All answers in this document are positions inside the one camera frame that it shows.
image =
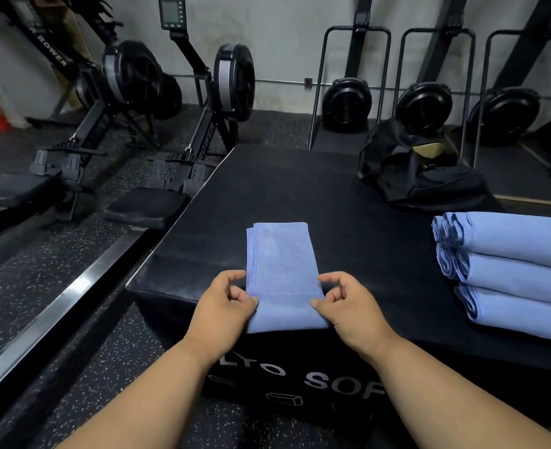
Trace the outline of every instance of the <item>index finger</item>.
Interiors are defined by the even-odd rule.
[[[246,276],[246,271],[243,269],[232,269],[230,271],[221,271],[217,277],[213,279],[211,287],[215,287],[219,290],[223,290],[227,293],[227,289],[230,286],[232,280],[241,279]]]
[[[352,287],[359,283],[353,276],[344,271],[326,272],[317,276],[320,282],[332,282],[340,284],[344,288]]]

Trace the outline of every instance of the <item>blue cloth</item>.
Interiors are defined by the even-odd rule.
[[[451,279],[514,296],[551,302],[551,268],[512,258],[436,246],[442,273]]]
[[[477,324],[551,339],[551,304],[460,284],[456,295]]]
[[[247,332],[327,328],[309,303],[323,299],[323,290],[308,225],[259,223],[246,233],[246,291],[259,297]]]
[[[551,267],[551,217],[500,212],[447,212],[433,220],[445,249],[464,249]]]

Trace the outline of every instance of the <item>hand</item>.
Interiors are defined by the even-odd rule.
[[[376,362],[389,344],[400,339],[381,313],[369,290],[346,272],[329,272],[318,276],[321,282],[338,286],[313,299],[311,306],[327,318],[348,347],[368,362]]]
[[[242,270],[220,272],[196,305],[184,341],[199,350],[208,366],[232,349],[257,308],[257,297],[230,285],[230,281],[245,276]]]

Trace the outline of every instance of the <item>blue towel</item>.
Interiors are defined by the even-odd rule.
[[[471,321],[551,339],[551,304],[460,284],[455,292]]]
[[[310,305],[323,299],[308,225],[254,224],[247,233],[246,291],[259,297],[249,333],[325,329],[327,320]]]
[[[551,267],[551,217],[500,212],[447,212],[433,220],[441,247]]]
[[[512,258],[436,246],[442,273],[451,279],[514,296],[551,302],[551,268]]]

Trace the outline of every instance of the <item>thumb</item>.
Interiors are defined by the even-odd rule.
[[[258,304],[259,304],[259,299],[257,296],[252,296],[246,301],[240,303],[240,306],[238,307],[241,309],[241,313],[244,317],[244,321],[248,320],[251,317],[251,315],[254,314],[254,311],[257,309]]]
[[[327,302],[323,299],[314,298],[311,299],[311,307],[313,307],[313,309],[315,309],[319,313],[319,315],[333,323],[333,302]]]

